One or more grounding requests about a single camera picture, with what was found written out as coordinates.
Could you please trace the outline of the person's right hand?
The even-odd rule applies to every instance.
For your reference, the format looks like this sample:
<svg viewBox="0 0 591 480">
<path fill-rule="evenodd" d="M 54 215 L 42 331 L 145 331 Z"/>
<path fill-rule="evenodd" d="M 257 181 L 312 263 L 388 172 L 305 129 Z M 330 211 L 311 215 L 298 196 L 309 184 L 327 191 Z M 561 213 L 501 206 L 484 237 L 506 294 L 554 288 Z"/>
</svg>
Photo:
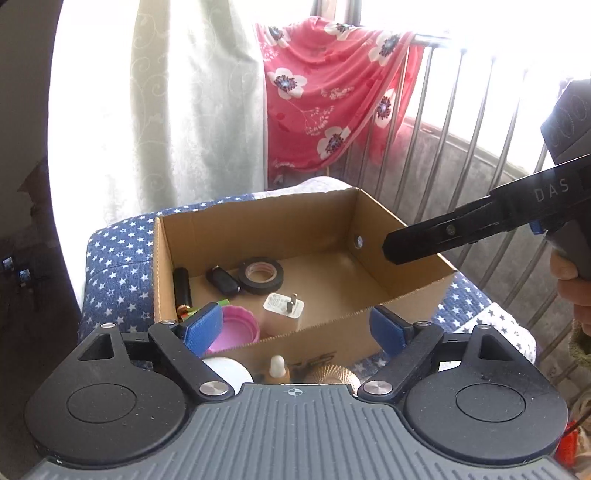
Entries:
<svg viewBox="0 0 591 480">
<path fill-rule="evenodd" d="M 591 323 L 591 285 L 579 276 L 577 267 L 564 258 L 557 250 L 550 257 L 550 271 L 557 280 L 559 296 L 573 305 L 574 320 L 583 332 L 590 335 Z"/>
</svg>

